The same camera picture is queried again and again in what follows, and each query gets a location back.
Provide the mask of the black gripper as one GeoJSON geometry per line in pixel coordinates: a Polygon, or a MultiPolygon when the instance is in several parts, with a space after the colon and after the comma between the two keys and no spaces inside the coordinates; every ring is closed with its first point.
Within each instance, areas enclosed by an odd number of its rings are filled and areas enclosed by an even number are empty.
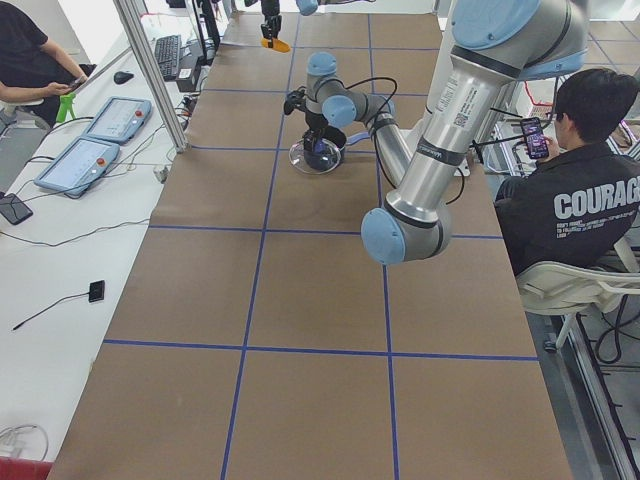
{"type": "Polygon", "coordinates": [[[278,39],[279,29],[276,26],[281,21],[280,1],[262,0],[262,15],[266,23],[262,25],[262,46],[270,48],[278,39]]]}
{"type": "Polygon", "coordinates": [[[329,126],[328,120],[322,113],[317,114],[314,112],[306,112],[305,122],[308,126],[308,130],[304,134],[304,149],[323,151],[325,143],[322,136],[329,126]]]}

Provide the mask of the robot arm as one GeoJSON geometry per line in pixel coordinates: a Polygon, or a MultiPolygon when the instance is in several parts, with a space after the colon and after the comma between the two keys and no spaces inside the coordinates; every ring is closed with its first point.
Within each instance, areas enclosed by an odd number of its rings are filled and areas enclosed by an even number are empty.
{"type": "Polygon", "coordinates": [[[384,265],[423,260],[442,252],[451,237],[444,193],[501,89],[514,81],[577,71],[589,30],[587,1],[458,1],[449,15],[452,69],[438,100],[407,144],[390,103],[348,90],[327,52],[307,62],[309,111],[343,128],[364,124],[395,187],[382,207],[367,212],[361,239],[384,265]]]}
{"type": "MultiPolygon", "coordinates": [[[[349,1],[317,1],[296,0],[295,5],[302,16],[310,16],[317,12],[320,6],[344,5],[349,1]]],[[[262,32],[261,46],[280,53],[287,53],[291,46],[279,38],[282,27],[282,14],[279,0],[262,0],[260,2],[263,22],[260,25],[262,32]]]]}

